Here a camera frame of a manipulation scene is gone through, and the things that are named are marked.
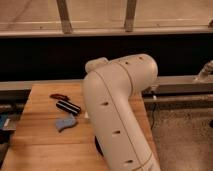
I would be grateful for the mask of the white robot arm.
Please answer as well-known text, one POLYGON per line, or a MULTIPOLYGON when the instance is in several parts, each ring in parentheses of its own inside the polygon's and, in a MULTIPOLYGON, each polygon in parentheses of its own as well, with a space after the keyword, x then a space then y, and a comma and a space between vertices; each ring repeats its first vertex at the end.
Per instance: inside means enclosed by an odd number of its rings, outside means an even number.
POLYGON ((86 112, 110 171, 161 171, 129 98, 157 78, 155 60, 136 54, 86 63, 82 91, 86 112))

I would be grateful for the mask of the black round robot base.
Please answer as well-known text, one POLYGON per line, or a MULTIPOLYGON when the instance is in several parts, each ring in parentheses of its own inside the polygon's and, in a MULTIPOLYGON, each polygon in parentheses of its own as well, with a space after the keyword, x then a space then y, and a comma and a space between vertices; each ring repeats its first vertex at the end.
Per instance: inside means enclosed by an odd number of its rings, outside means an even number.
POLYGON ((101 147, 99 145, 99 142, 98 142, 96 136, 95 136, 95 146, 96 146, 96 149, 97 149, 98 153, 103 157, 104 155, 103 155, 103 152, 101 150, 101 147))

